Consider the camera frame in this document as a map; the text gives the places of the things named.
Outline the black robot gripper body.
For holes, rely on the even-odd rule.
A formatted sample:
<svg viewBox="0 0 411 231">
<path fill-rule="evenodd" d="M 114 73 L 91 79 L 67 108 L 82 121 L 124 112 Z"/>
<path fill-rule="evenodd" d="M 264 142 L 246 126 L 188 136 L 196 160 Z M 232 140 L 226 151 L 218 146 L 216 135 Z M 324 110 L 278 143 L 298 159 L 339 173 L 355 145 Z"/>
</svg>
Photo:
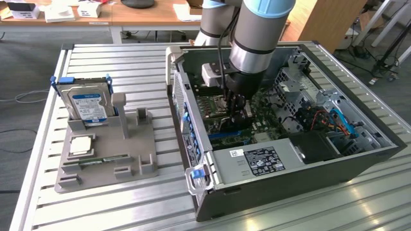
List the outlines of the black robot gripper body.
<svg viewBox="0 0 411 231">
<path fill-rule="evenodd" d="M 254 74 L 246 72 L 234 72 L 228 74 L 226 79 L 226 87 L 235 95 L 240 95 L 247 100 L 250 100 L 259 90 L 262 81 L 263 72 Z"/>
</svg>

